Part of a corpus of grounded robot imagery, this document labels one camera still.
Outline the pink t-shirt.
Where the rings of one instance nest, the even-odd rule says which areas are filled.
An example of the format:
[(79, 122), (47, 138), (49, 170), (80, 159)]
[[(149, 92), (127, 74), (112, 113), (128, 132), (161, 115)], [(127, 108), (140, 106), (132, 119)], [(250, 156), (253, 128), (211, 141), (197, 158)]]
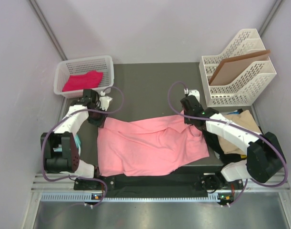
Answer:
[(108, 117), (99, 129), (97, 147), (104, 177), (164, 176), (209, 157), (202, 132), (180, 115), (133, 122)]

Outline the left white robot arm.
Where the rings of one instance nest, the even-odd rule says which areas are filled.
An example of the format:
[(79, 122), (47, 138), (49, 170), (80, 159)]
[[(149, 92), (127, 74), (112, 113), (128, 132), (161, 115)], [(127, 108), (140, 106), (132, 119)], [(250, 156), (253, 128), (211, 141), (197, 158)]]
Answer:
[(104, 92), (85, 89), (82, 97), (73, 100), (67, 114), (50, 133), (40, 138), (43, 152), (43, 173), (65, 174), (84, 177), (84, 183), (90, 189), (100, 186), (101, 178), (95, 174), (95, 166), (80, 159), (81, 146), (77, 133), (84, 122), (103, 127), (107, 110), (112, 98)]

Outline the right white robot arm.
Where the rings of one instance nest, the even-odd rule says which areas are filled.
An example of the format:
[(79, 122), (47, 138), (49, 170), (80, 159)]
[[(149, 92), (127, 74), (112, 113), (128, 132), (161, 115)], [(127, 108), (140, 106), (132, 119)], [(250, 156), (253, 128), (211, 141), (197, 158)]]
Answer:
[(227, 119), (217, 110), (203, 109), (194, 95), (181, 99), (186, 122), (201, 131), (215, 134), (234, 144), (246, 155), (245, 160), (230, 162), (216, 175), (215, 183), (225, 189), (235, 180), (252, 179), (265, 184), (286, 166), (276, 135), (271, 132), (260, 134), (245, 129)]

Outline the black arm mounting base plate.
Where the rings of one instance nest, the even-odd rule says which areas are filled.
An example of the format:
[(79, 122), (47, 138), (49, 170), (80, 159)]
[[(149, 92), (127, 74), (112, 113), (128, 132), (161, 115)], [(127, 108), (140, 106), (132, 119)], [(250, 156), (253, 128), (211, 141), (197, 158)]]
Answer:
[(243, 188), (239, 181), (226, 182), (215, 175), (169, 174), (166, 176), (128, 177), (116, 175), (99, 176), (107, 185), (108, 198), (198, 198), (211, 192), (238, 191)]

